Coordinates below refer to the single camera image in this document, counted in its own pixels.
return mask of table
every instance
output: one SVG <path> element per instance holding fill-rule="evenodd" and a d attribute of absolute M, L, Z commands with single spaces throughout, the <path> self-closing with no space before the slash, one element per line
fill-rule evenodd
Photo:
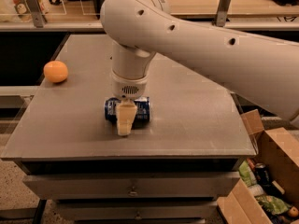
<path fill-rule="evenodd" d="M 119 137 L 104 118 L 111 53 L 107 35 L 71 35 L 57 58 L 68 80 L 42 82 L 1 159 L 65 218 L 207 217 L 256 154 L 230 93 L 158 54 L 145 93 L 151 121 Z"/>
<path fill-rule="evenodd" d="M 180 18 L 214 18 L 220 0 L 167 0 Z M 299 6 L 282 7 L 272 0 L 232 0 L 228 17 L 297 17 Z"/>

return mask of gray drawer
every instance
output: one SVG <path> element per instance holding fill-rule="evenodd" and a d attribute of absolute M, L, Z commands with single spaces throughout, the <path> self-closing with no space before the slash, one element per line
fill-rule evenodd
<path fill-rule="evenodd" d="M 25 185 L 40 199 L 227 196 L 238 172 L 167 174 L 28 175 Z"/>
<path fill-rule="evenodd" d="M 57 203 L 57 212 L 72 220 L 142 220 L 164 218 L 207 218 L 217 202 L 149 202 L 149 203 Z"/>

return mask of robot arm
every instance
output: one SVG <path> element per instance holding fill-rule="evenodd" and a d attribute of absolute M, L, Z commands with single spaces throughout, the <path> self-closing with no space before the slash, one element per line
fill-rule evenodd
<path fill-rule="evenodd" d="M 150 60 L 159 52 L 299 127 L 298 44 L 166 12 L 165 0 L 103 4 L 101 21 L 118 53 L 112 68 L 115 95 L 141 96 Z"/>

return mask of metal bracket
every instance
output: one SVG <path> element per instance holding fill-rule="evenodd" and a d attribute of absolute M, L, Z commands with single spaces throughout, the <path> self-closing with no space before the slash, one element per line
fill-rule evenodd
<path fill-rule="evenodd" d="M 42 14 L 38 0 L 26 0 L 26 2 L 30 9 L 35 27 L 38 28 L 44 27 L 46 20 Z"/>
<path fill-rule="evenodd" d="M 225 25 L 230 4 L 231 0 L 220 0 L 214 21 L 216 26 L 223 27 Z"/>

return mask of gray tabletop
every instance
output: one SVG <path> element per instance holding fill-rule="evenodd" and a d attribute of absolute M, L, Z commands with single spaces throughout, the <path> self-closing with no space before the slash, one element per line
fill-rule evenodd
<path fill-rule="evenodd" d="M 145 95 L 151 121 L 117 136 L 105 120 L 110 88 L 111 39 L 71 35 L 59 54 L 69 77 L 44 80 L 2 153 L 12 161 L 122 158 L 240 157 L 255 155 L 230 93 L 158 54 Z"/>

